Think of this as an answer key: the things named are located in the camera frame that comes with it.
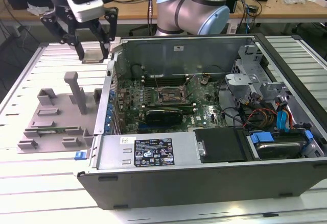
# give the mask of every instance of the aluminum profile table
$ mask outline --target aluminum profile table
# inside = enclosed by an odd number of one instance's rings
[[[321,62],[317,54],[302,41],[290,37],[273,37],[269,41],[285,55],[284,58],[300,55],[302,62],[308,61],[315,66],[311,58]],[[99,48],[95,42],[83,43],[83,46],[85,49]],[[300,54],[291,51],[299,51],[300,48],[304,50]],[[290,61],[290,65],[301,63],[293,62],[292,58],[287,61]],[[38,105],[36,95],[41,88],[52,87],[57,94],[70,93],[63,77],[66,71],[77,71],[79,84],[85,92],[91,92],[102,87],[110,62],[105,60],[103,64],[81,64],[76,53],[66,45],[50,44],[36,51],[0,106],[0,223],[180,221],[252,224],[327,221],[327,180],[300,197],[104,211],[97,207],[74,176],[74,172],[87,163],[74,161],[74,152],[17,154],[17,142]],[[314,70],[323,73],[326,69],[322,67]],[[313,80],[306,85],[311,83],[319,84]]]

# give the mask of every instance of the wooden desk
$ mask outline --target wooden desk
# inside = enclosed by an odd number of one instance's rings
[[[248,4],[257,5],[253,0],[246,0]],[[147,2],[138,4],[120,4],[108,3],[106,6],[116,6],[119,8],[119,24],[145,24],[147,23]],[[282,0],[268,0],[262,2],[263,10],[260,16],[257,17],[256,22],[323,22],[327,21],[327,8],[324,8],[313,2],[306,2],[305,4],[285,5]],[[25,25],[41,24],[38,16],[34,16],[26,10],[12,10],[14,16]],[[229,23],[237,25],[243,15],[243,8],[241,3],[238,3],[236,12],[230,14]],[[157,9],[154,4],[153,23],[156,23]],[[12,17],[6,10],[0,13],[0,19],[7,25],[16,24]]]

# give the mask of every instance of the blue tab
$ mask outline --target blue tab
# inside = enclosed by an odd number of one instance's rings
[[[253,144],[258,142],[273,142],[274,138],[272,138],[270,132],[256,132],[250,136]]]
[[[305,136],[307,137],[308,141],[313,140],[313,135],[312,135],[311,131],[305,131]]]
[[[86,160],[86,152],[84,152],[84,151],[76,152],[74,160]]]

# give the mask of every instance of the blue connector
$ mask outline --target blue connector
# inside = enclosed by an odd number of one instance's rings
[[[277,112],[277,121],[276,121],[276,126],[278,129],[289,132],[290,130],[286,128],[286,123],[288,121],[288,115],[287,112],[280,110]]]

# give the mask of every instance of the black plastic cover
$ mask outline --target black plastic cover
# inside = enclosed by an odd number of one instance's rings
[[[205,156],[202,163],[253,161],[246,141],[246,130],[213,128],[195,130],[196,139],[202,142]]]

